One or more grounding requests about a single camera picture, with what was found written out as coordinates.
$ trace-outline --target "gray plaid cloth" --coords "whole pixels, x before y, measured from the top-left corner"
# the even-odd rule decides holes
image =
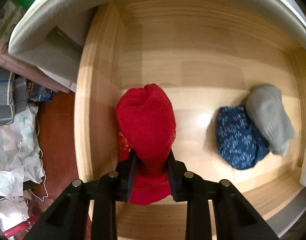
[[[26,79],[0,67],[0,125],[14,122],[15,114],[26,109]]]

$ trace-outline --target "gray sock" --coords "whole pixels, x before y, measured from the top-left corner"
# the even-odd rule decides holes
[[[269,149],[284,157],[295,133],[282,104],[281,90],[269,84],[255,87],[245,105],[250,119],[269,141]]]

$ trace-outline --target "red sock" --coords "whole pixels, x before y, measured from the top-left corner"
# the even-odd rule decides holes
[[[132,147],[138,157],[130,202],[148,205],[170,195],[166,160],[175,139],[175,118],[170,100],[156,84],[132,88],[116,109],[120,126],[120,160]]]

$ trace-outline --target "silver rivet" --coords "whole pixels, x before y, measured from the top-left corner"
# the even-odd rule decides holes
[[[231,185],[231,182],[227,179],[221,179],[220,180],[220,183],[224,186],[224,187],[227,187],[227,186],[230,186]]]
[[[82,181],[80,179],[76,179],[72,182],[72,185],[74,187],[79,187],[80,185],[82,185]]]
[[[111,178],[116,178],[118,177],[118,172],[117,171],[111,171],[108,176],[110,176]]]
[[[194,176],[194,173],[192,171],[186,171],[184,173],[184,177],[188,178],[188,179],[192,179]]]

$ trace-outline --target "metal pin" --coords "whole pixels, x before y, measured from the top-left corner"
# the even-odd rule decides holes
[[[227,186],[230,186],[231,185],[231,182],[227,179],[221,179],[220,180],[220,183],[224,186],[224,187],[227,187]]]
[[[117,171],[111,171],[108,176],[110,176],[111,178],[116,178],[118,177],[118,172]]]
[[[184,173],[184,177],[186,177],[186,178],[188,178],[188,179],[193,178],[193,176],[194,176],[194,173],[193,173],[192,171],[186,171],[186,172]]]
[[[80,179],[76,179],[72,182],[72,185],[74,187],[79,187],[80,185],[82,185],[82,181]]]

